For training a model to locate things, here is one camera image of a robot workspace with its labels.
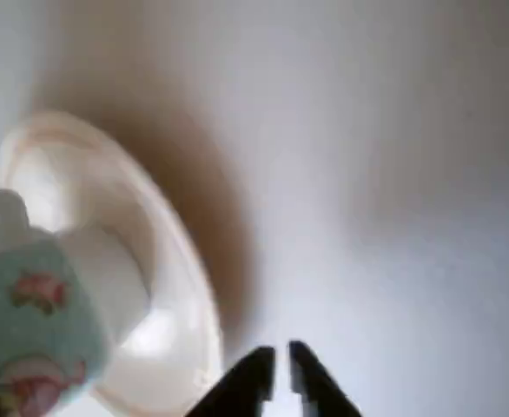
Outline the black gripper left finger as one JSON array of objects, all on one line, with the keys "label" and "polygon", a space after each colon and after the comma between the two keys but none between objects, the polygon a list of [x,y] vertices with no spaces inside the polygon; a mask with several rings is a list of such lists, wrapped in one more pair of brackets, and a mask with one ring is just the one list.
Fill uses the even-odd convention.
[{"label": "black gripper left finger", "polygon": [[188,412],[188,417],[261,417],[274,390],[275,349],[260,346],[241,358]]}]

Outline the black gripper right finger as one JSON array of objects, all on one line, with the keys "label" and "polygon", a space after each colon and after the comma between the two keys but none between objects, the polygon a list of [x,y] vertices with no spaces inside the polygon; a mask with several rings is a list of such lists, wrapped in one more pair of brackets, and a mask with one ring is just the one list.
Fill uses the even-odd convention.
[{"label": "black gripper right finger", "polygon": [[301,397],[303,417],[362,416],[304,341],[290,341],[288,352],[291,389]]}]

